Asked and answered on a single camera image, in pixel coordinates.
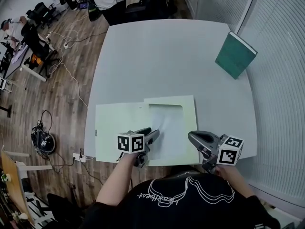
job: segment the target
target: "black t-shirt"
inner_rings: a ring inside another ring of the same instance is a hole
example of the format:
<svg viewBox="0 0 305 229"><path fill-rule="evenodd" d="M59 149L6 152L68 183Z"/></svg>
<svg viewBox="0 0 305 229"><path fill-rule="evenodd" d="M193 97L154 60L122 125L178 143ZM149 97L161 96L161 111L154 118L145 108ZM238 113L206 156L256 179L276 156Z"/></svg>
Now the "black t-shirt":
<svg viewBox="0 0 305 229"><path fill-rule="evenodd" d="M256 196L243 197L221 177L196 171L145 181L121 203L93 203L81 229L280 228Z"/></svg>

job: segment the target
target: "person wearing cap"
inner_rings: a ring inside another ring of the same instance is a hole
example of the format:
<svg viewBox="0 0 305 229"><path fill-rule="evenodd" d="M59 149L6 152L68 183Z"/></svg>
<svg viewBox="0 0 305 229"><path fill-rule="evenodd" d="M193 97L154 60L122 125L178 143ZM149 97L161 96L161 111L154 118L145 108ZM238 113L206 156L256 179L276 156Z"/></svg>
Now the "person wearing cap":
<svg viewBox="0 0 305 229"><path fill-rule="evenodd" d="M24 16L2 22L1 30L3 30L9 36L13 49L16 49L18 42L23 40L21 30L26 23L27 19Z"/></svg>

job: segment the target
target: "black cap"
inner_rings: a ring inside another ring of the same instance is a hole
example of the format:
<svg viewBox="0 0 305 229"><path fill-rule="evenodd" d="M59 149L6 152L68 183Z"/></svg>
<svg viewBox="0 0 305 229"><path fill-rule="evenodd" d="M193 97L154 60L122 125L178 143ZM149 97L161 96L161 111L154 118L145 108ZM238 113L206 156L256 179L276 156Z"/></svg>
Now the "black cap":
<svg viewBox="0 0 305 229"><path fill-rule="evenodd" d="M4 22L1 23L1 30L2 30L2 28L3 28L3 26L4 26L4 24L5 24L6 22L8 22L8 21L4 21Z"/></svg>

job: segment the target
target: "person in white shirt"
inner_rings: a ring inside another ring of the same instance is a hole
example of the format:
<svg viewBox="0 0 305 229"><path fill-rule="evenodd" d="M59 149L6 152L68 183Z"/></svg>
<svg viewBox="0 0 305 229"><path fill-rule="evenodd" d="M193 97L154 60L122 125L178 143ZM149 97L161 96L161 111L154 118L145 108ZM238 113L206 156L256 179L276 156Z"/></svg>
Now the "person in white shirt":
<svg viewBox="0 0 305 229"><path fill-rule="evenodd" d="M126 0L94 0L109 25L124 23Z"/></svg>
<svg viewBox="0 0 305 229"><path fill-rule="evenodd" d="M9 36L13 49L16 49L17 44L23 40L21 30L26 23L27 19L24 16L2 22L1 29Z"/></svg>

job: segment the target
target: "wooden floor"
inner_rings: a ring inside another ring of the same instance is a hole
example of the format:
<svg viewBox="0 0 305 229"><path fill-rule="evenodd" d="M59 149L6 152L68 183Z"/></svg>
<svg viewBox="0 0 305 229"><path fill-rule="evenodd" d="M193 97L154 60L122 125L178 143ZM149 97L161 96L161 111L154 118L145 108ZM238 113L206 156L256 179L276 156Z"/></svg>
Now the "wooden floor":
<svg viewBox="0 0 305 229"><path fill-rule="evenodd" d="M172 17L191 19L184 0L175 0L175 3L178 6L178 12ZM85 18L68 27L86 15L86 10L68 10L59 18L59 22L55 22L50 29L45 29L41 33L46 35L54 31L64 36L69 35L75 40L76 33L65 30L79 31L79 39L107 30L109 25L103 16L94 22ZM63 63L79 81L80 95L86 103L89 101L94 71L104 38L105 34L93 36L76 43L71 49L64 50ZM52 34L51 41L57 48L61 37ZM56 152L65 159L66 164L71 164L73 152L79 153L80 150L83 152L87 115L86 106L78 98L77 83L63 66L58 67L46 83L19 70L12 75L11 79L17 81L21 88L13 87L13 92L10 94L1 93L0 106L7 107L11 104L12 116L6 118L6 113L0 111L0 145L4 145L7 151L30 153L30 158L16 159L27 165L48 164L48 161L43 160L36 153L31 143L31 129L40 119L42 111L47 109L53 118L50 133L56 139ZM46 129L51 125L51 119L47 113L43 116L43 123ZM52 165L63 164L58 154L50 156ZM115 164L88 160L85 166L91 175L105 182ZM133 169L133 185L165 176L168 170L168 167L146 167L140 171ZM52 170L32 171L28 174L33 191L44 200L48 193L70 198L70 186L75 185L74 194L78 205L85 206L96 199L101 188L99 181L90 177L80 162L76 162L73 166L63 167L59 174Z"/></svg>

